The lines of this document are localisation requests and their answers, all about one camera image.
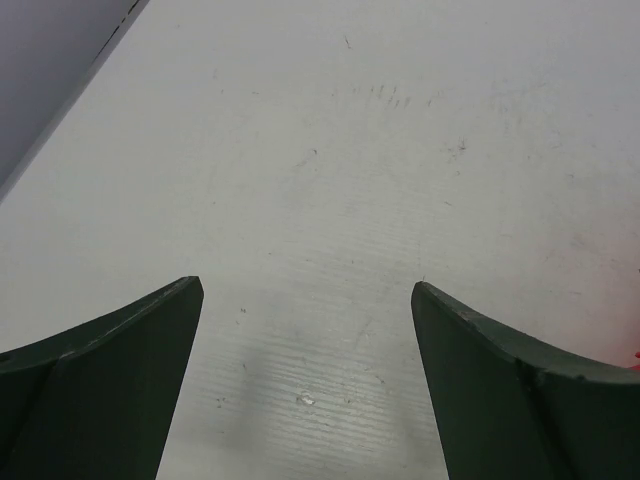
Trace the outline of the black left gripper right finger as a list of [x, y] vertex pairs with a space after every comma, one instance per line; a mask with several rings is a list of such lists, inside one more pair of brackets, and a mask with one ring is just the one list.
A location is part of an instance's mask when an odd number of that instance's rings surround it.
[[411, 310], [452, 479], [635, 479], [639, 373], [540, 341], [426, 282]]

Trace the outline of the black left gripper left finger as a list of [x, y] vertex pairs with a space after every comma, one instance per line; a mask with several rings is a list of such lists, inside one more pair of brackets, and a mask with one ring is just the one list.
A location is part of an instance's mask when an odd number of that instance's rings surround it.
[[203, 300], [182, 277], [2, 353], [2, 478], [155, 478]]

